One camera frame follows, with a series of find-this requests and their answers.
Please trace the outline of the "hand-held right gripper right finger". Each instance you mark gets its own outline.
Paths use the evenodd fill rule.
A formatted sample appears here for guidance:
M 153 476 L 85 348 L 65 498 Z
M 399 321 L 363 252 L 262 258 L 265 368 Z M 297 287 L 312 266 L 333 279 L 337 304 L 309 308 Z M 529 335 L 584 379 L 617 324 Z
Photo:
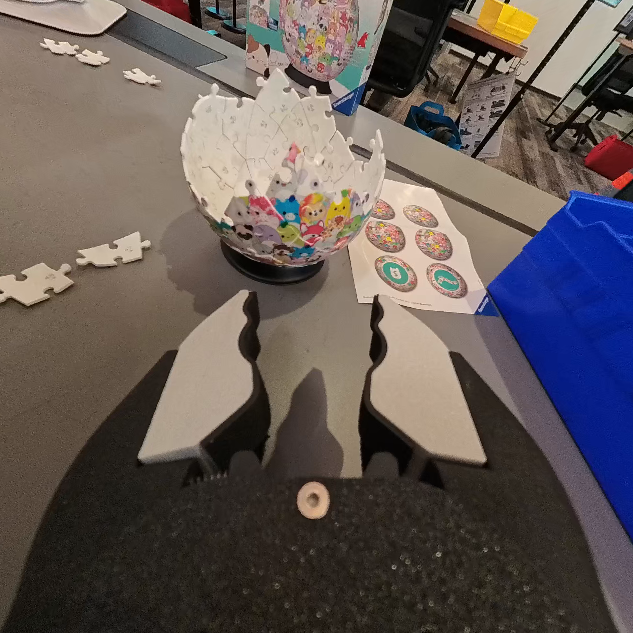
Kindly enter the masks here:
M 487 456 L 442 339 L 386 295 L 374 297 L 370 328 L 358 421 L 363 472 L 381 454 L 400 475 L 417 456 L 484 467 Z

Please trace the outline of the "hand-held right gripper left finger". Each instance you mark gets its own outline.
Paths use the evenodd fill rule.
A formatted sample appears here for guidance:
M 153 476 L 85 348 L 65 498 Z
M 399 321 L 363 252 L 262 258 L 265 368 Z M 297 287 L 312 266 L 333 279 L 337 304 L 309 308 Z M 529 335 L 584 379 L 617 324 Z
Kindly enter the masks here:
M 262 469 L 271 426 L 257 293 L 240 290 L 180 344 L 137 455 L 141 465 L 194 461 L 205 475 Z

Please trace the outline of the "colourful puzzle ball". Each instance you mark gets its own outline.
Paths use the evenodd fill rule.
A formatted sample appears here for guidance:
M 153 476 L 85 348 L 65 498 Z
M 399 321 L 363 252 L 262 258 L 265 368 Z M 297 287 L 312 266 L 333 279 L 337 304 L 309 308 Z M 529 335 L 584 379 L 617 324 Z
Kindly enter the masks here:
M 365 228 L 384 184 L 380 130 L 368 160 L 336 127 L 330 100 L 275 70 L 255 99 L 200 96 L 180 143 L 198 210 L 231 255 L 282 270 L 320 264 Z

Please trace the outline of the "black ball stand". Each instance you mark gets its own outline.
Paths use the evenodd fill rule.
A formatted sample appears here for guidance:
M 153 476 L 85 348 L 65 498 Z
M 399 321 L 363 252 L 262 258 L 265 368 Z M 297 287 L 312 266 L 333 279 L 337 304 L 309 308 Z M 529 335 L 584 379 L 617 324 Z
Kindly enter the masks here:
M 324 261 L 297 267 L 273 265 L 247 257 L 226 241 L 220 241 L 220 249 L 227 262 L 243 276 L 272 286 L 291 286 L 309 281 L 325 265 Z

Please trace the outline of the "puzzle instruction sheet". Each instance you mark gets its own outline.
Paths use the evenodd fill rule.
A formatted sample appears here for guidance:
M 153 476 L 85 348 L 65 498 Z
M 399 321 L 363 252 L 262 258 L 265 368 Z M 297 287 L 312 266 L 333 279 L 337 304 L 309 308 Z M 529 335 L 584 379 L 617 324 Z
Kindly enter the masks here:
M 416 310 L 499 316 L 466 237 L 430 188 L 385 180 L 347 250 L 360 304 L 384 294 Z

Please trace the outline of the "colourful puzzle box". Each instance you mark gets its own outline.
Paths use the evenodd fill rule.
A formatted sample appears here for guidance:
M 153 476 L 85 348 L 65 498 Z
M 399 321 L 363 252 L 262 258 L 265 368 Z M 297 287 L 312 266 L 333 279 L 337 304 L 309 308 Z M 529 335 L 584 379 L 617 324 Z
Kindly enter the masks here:
M 360 106 L 392 1 L 248 1 L 247 69 L 279 69 L 303 94 L 314 86 L 333 110 Z

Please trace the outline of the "blue plastic bin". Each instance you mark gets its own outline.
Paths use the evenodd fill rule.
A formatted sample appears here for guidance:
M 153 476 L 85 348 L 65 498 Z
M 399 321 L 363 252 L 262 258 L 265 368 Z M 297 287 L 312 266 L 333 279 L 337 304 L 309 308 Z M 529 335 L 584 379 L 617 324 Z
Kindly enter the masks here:
M 632 203 L 571 192 L 488 291 L 632 538 Z

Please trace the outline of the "blue tote bag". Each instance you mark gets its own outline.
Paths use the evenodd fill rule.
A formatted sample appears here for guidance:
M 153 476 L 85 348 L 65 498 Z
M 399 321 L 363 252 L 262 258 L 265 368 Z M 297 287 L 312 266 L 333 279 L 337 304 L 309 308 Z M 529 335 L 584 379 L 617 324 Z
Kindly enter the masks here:
M 455 150 L 462 149 L 462 139 L 455 121 L 445 115 L 444 107 L 433 101 L 411 106 L 404 125 L 419 134 L 431 138 Z

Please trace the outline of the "printed instruction sign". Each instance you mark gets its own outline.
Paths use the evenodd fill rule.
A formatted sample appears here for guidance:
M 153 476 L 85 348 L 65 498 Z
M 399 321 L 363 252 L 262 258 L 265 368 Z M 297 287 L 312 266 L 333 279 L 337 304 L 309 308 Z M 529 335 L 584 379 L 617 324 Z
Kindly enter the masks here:
M 492 75 L 469 83 L 463 94 L 457 125 L 461 153 L 471 156 L 510 103 L 516 81 L 514 72 Z

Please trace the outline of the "red plastic bin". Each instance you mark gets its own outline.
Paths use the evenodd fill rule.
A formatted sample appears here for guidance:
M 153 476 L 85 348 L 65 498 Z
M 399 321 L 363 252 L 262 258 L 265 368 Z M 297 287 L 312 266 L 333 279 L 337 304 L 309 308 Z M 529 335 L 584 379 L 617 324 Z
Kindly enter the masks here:
M 593 147 L 584 166 L 610 181 L 632 170 L 632 144 L 613 134 Z

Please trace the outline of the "black office chair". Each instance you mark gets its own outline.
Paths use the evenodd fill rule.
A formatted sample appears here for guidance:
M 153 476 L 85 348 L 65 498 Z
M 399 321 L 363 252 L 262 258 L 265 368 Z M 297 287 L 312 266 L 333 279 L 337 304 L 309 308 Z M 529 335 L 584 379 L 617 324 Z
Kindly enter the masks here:
M 394 1 L 378 45 L 365 93 L 397 98 L 425 78 L 455 10 L 466 1 Z
M 607 115 L 632 114 L 632 35 L 617 38 L 612 55 L 580 87 L 581 100 L 560 122 L 539 119 L 545 128 L 545 139 L 554 153 L 561 139 L 570 134 L 570 151 L 596 147 L 599 140 L 594 125 Z

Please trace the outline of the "wooden top table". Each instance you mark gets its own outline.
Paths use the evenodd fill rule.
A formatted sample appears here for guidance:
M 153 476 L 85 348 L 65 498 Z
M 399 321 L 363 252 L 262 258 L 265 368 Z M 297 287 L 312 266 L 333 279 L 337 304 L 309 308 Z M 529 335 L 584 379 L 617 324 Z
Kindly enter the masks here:
M 528 52 L 527 47 L 522 44 L 505 41 L 485 31 L 478 26 L 474 16 L 460 10 L 455 10 L 449 18 L 443 40 L 445 43 L 456 45 L 473 54 L 468 67 L 451 95 L 449 103 L 452 105 L 456 104 L 460 92 L 480 58 L 489 53 L 493 54 L 493 60 L 482 75 L 483 78 L 489 78 L 500 61 L 522 60 Z

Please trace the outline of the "yellow plastic bin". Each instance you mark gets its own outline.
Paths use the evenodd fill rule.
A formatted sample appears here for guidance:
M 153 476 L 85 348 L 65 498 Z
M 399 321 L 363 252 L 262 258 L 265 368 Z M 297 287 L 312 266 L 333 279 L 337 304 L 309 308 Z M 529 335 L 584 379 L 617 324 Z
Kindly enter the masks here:
M 520 45 L 531 35 L 538 22 L 536 16 L 501 1 L 484 1 L 477 25 L 512 44 Z

